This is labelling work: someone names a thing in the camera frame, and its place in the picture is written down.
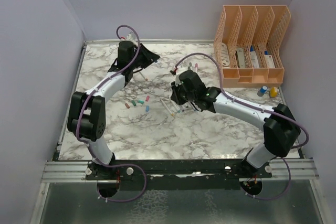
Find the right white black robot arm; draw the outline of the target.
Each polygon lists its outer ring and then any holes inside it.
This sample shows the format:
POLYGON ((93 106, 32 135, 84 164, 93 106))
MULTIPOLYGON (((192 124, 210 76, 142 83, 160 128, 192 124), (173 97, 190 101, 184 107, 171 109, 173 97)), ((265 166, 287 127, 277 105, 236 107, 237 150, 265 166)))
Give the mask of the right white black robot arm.
POLYGON ((235 117, 263 132, 264 141, 249 151, 241 162, 241 171, 246 177, 254 177, 270 160, 286 157, 301 133, 286 105, 280 103, 271 107, 240 100, 220 88, 207 87, 192 70, 177 75, 171 89, 171 100, 178 105, 189 102, 201 111, 235 117))

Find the brown cap marker pen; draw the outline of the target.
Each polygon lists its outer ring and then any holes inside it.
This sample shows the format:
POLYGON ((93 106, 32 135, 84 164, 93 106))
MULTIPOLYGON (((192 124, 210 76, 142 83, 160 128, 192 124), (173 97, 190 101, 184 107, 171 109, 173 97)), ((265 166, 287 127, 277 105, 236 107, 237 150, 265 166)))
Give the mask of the brown cap marker pen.
POLYGON ((168 111, 168 113, 172 116, 175 117, 174 113, 171 111, 171 109, 168 107, 168 105, 165 103, 164 100, 160 99, 161 103, 163 104, 163 106, 165 107, 165 109, 168 111))

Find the green cap marker pen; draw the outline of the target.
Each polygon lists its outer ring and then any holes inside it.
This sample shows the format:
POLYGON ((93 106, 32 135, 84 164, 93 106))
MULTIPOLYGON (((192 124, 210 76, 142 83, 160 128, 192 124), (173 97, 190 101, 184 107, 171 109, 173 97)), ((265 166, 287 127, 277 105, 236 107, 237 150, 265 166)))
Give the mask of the green cap marker pen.
POLYGON ((176 105, 175 102, 173 102, 173 101, 171 101, 171 102, 172 102, 172 104, 173 104, 175 110, 177 111, 177 113, 180 113, 180 112, 181 112, 180 107, 179 107, 178 105, 176 105))

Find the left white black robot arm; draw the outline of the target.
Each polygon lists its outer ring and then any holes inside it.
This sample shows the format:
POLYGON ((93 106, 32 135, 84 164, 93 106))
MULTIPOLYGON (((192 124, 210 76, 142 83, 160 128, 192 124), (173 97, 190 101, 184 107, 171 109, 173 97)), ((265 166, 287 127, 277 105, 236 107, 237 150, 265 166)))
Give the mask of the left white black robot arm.
POLYGON ((118 44, 117 58, 103 80, 85 92, 74 92, 71 97, 67 129, 87 146, 92 161, 99 164, 99 175, 104 179, 112 178, 116 172, 116 166, 112 163, 115 155, 103 137, 106 103, 131 81, 135 73, 159 59, 159 55, 143 44, 122 40, 118 44))

